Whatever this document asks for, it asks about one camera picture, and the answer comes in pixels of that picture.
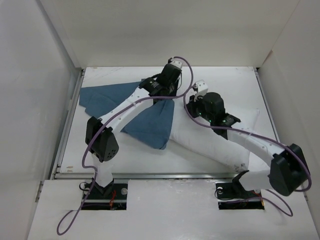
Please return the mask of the white pillow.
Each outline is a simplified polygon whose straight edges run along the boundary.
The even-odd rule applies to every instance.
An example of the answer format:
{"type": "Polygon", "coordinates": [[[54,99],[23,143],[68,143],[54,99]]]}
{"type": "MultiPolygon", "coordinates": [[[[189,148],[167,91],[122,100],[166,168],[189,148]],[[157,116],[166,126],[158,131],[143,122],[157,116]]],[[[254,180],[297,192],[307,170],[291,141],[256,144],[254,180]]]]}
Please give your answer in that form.
{"type": "Polygon", "coordinates": [[[224,139],[203,125],[205,121],[198,118],[194,123],[187,115],[182,99],[174,101],[173,121],[169,140],[186,149],[203,155],[232,168],[235,172],[249,168],[250,152],[244,147],[224,139]]]}

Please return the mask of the blue pillowcase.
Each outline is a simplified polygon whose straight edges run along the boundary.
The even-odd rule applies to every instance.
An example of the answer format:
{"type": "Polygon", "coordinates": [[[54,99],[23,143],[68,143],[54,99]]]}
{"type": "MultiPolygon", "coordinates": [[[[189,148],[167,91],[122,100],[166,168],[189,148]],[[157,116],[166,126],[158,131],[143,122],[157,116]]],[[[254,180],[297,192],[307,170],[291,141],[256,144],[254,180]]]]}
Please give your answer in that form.
{"type": "MultiPolygon", "coordinates": [[[[79,92],[79,105],[89,116],[99,118],[131,95],[138,82],[83,87],[79,92]]],[[[175,103],[160,100],[131,120],[121,131],[148,145],[163,150],[170,139],[175,103]]]]}

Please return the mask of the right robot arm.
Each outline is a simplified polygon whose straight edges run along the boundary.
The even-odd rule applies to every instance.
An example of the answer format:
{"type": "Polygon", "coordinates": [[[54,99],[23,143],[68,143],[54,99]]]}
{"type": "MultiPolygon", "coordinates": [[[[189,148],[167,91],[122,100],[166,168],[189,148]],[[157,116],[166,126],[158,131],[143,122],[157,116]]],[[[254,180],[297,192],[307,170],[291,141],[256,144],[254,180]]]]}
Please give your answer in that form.
{"type": "Polygon", "coordinates": [[[183,106],[192,121],[196,123],[198,117],[204,119],[207,122],[204,127],[250,151],[269,167],[259,172],[244,170],[234,177],[231,190],[235,196],[243,197],[256,189],[273,189],[287,197],[298,192],[304,182],[308,185],[302,192],[311,188],[311,174],[301,147],[294,143],[284,145],[255,133],[239,118],[226,112],[218,93],[196,93],[189,99],[184,98],[183,106]]]}

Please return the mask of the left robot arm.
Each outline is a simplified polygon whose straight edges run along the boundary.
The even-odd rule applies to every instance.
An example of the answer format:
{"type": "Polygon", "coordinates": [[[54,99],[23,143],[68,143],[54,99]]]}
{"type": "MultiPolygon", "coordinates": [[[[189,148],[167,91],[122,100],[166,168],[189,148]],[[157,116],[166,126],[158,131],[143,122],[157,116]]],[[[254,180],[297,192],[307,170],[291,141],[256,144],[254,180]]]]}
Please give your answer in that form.
{"type": "Polygon", "coordinates": [[[91,117],[87,121],[86,153],[93,156],[94,178],[91,189],[101,198],[107,198],[113,190],[111,160],[119,151],[116,135],[136,116],[165,100],[177,98],[182,63],[173,60],[167,63],[156,78],[146,78],[119,106],[101,118],[91,117]]]}

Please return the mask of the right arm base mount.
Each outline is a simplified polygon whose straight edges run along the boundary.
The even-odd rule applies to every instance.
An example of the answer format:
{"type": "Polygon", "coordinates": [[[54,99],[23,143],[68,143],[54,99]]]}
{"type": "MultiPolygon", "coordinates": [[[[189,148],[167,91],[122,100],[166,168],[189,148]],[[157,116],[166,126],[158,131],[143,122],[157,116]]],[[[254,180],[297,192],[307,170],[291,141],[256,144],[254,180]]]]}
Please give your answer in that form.
{"type": "Polygon", "coordinates": [[[246,191],[242,186],[237,187],[232,182],[217,182],[215,197],[219,210],[264,210],[261,191],[246,191]]]}

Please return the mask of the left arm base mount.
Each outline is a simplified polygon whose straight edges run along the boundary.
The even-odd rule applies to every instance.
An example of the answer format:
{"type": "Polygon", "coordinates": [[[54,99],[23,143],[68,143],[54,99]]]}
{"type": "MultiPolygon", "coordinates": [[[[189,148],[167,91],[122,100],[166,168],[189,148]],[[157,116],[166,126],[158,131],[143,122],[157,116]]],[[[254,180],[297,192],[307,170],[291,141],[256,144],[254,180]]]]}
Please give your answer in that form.
{"type": "Polygon", "coordinates": [[[127,209],[128,184],[114,183],[102,194],[95,186],[84,201],[81,210],[125,211],[127,209]]]}

